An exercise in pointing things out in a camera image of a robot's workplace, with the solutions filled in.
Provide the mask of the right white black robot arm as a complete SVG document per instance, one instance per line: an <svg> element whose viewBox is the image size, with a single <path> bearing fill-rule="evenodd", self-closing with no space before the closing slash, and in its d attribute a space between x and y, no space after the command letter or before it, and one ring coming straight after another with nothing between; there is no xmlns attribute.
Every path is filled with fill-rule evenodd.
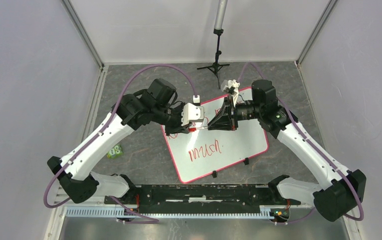
<svg viewBox="0 0 382 240"><path fill-rule="evenodd" d="M268 184L268 199L274 204L296 200L308 204L326 220L344 216L354 221L364 219L362 201L366 176L350 170L333 158L299 122L284 101L279 99L269 80L259 79L251 85L251 100L238 102L239 82L225 80L222 107L208 123L209 130L235 131L240 121L256 119L260 126L288 147L310 170L316 183L281 175Z"/></svg>

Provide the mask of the pink-framed whiteboard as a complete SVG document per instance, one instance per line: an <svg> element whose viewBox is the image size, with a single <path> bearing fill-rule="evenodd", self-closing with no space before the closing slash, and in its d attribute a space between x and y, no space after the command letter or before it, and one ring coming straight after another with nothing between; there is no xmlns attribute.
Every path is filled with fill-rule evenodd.
<svg viewBox="0 0 382 240"><path fill-rule="evenodd" d="M207 126L220 110L223 98L221 95L203 102L205 120L193 128ZM267 133L256 119L238 125L235 131L201 129L164 136L180 182L193 182L268 151Z"/></svg>

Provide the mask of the red whiteboard marker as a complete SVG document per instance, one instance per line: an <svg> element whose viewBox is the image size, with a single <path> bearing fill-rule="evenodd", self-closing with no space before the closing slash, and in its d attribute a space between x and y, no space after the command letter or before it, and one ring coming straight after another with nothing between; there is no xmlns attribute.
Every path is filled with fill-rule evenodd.
<svg viewBox="0 0 382 240"><path fill-rule="evenodd" d="M204 130L204 129L208 129L208 126L199 126L199 127L195 127L196 130Z"/></svg>

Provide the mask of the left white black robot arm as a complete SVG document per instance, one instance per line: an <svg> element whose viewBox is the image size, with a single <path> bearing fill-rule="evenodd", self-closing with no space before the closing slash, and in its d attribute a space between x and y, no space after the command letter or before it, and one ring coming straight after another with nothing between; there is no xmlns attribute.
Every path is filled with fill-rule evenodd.
<svg viewBox="0 0 382 240"><path fill-rule="evenodd" d="M150 122L165 127L166 134L188 133L190 121L186 110L197 108L200 97L193 103L172 107L177 98L176 88L158 78L146 89L122 96L117 109L112 109L103 122L79 146L63 157L51 157L47 164L69 199L79 204L92 196L115 196L129 204L136 197L130 180L125 176L93 172L95 165L122 139Z"/></svg>

